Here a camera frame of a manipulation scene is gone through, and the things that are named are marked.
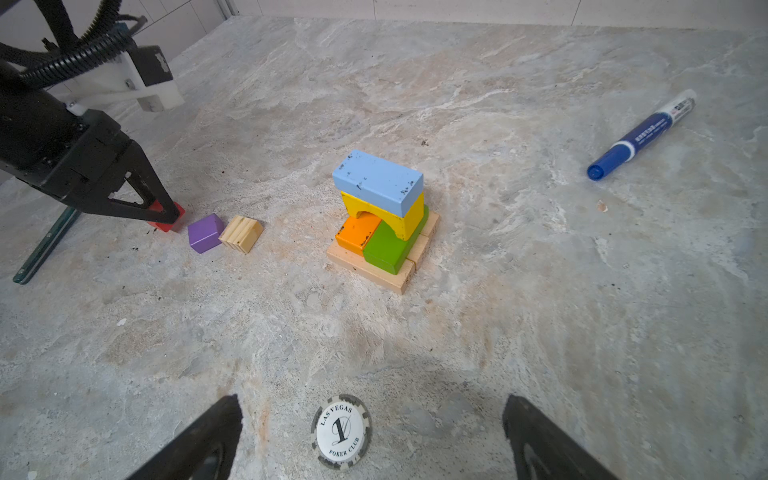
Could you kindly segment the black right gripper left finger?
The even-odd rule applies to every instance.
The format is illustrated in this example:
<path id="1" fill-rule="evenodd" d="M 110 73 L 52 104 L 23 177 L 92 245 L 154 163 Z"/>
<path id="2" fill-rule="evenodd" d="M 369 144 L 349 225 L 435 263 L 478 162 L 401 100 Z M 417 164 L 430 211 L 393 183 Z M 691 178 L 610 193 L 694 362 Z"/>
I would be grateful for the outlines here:
<path id="1" fill-rule="evenodd" d="M 238 396 L 223 396 L 129 479 L 228 479 L 242 420 Z"/>

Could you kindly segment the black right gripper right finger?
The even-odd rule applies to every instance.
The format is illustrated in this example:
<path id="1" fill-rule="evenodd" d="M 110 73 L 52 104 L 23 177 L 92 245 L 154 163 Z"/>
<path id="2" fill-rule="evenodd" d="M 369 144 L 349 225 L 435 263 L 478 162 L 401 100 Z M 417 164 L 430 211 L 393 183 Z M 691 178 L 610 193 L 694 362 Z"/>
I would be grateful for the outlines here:
<path id="1" fill-rule="evenodd" d="M 510 395 L 502 414 L 518 479 L 617 477 L 528 399 Z"/>

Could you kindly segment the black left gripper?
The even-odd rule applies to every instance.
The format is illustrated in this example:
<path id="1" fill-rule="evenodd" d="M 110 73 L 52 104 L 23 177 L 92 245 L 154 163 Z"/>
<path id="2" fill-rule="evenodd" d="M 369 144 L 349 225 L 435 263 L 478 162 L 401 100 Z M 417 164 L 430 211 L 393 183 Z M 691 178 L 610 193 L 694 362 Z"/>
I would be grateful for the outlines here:
<path id="1" fill-rule="evenodd" d="M 1 169 L 84 213 L 167 225 L 180 218 L 142 148 L 108 115 L 74 115 L 10 77 L 1 79 Z M 140 203 L 111 197 L 125 183 Z"/>

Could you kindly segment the purple wood cube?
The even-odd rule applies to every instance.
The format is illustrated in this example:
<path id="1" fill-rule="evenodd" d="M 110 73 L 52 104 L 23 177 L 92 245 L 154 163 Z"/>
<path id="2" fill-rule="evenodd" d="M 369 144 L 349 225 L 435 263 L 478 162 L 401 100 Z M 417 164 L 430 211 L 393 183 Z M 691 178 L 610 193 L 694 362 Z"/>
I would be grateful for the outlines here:
<path id="1" fill-rule="evenodd" d="M 205 253 L 221 244 L 219 237 L 223 231 L 221 218 L 210 214 L 188 226 L 189 245 L 197 253 Z"/>

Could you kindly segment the small natural wood cube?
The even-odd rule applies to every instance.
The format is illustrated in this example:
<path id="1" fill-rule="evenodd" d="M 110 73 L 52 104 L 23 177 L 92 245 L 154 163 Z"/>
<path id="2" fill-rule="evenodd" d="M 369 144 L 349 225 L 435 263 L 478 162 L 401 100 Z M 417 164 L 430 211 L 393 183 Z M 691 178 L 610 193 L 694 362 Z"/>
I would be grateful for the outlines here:
<path id="1" fill-rule="evenodd" d="M 263 225 L 255 219 L 236 215 L 218 237 L 219 241 L 243 254 L 248 254 L 264 231 Z"/>

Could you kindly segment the natural wood long block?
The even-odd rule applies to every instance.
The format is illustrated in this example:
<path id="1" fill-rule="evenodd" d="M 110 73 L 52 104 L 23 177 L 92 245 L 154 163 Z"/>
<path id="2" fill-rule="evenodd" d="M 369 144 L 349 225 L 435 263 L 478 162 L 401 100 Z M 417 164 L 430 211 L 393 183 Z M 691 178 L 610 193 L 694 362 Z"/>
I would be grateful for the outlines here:
<path id="1" fill-rule="evenodd" d="M 431 243 L 432 237 L 437 230 L 440 221 L 440 215 L 432 210 L 426 218 L 426 223 L 421 230 L 418 238 L 414 242 L 407 259 L 414 263 L 414 268 L 418 270 L 426 257 L 426 252 Z"/>
<path id="2" fill-rule="evenodd" d="M 399 272 L 391 274 L 369 264 L 362 256 L 344 249 L 336 242 L 329 245 L 326 254 L 331 261 L 341 267 L 400 295 L 405 292 L 407 284 L 416 270 L 415 263 L 406 259 Z"/>

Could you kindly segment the orange wood block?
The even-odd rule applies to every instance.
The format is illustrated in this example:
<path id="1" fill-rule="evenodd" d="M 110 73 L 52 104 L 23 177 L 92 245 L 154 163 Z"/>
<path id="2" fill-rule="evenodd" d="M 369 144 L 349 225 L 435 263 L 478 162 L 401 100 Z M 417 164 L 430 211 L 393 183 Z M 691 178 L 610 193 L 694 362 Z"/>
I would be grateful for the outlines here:
<path id="1" fill-rule="evenodd" d="M 340 247 L 362 256 L 380 223 L 381 219 L 369 212 L 361 212 L 357 217 L 349 216 L 335 235 L 336 242 Z"/>

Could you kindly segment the green wood block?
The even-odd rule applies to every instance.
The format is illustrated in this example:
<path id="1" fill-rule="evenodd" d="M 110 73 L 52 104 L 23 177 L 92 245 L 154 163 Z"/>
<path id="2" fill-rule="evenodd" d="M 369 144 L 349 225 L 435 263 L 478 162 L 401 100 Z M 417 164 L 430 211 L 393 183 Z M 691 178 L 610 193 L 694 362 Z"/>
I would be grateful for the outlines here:
<path id="1" fill-rule="evenodd" d="M 380 223 L 363 249 L 363 258 L 369 264 L 397 275 L 427 223 L 428 217 L 429 208 L 424 206 L 423 217 L 408 240 L 399 239 L 391 227 Z"/>

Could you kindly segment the yellow wood block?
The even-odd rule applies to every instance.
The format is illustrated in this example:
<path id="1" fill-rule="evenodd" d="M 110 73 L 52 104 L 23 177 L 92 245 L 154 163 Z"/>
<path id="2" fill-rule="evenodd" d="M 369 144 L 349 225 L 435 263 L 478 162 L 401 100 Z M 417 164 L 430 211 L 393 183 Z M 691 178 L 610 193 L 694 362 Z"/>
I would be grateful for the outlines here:
<path id="1" fill-rule="evenodd" d="M 421 193 L 404 217 L 377 207 L 353 195 L 342 192 L 342 201 L 350 217 L 359 218 L 362 213 L 377 216 L 387 224 L 401 240 L 409 240 L 425 217 L 424 194 Z"/>

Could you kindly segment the light blue wood block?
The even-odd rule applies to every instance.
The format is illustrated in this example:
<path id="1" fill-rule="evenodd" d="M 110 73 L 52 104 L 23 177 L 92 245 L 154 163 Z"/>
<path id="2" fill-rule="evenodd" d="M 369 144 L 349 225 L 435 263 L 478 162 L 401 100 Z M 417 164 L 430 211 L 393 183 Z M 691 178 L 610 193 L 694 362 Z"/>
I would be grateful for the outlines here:
<path id="1" fill-rule="evenodd" d="M 398 217 L 405 217 L 424 190 L 424 175 L 358 150 L 333 171 L 336 188 Z"/>

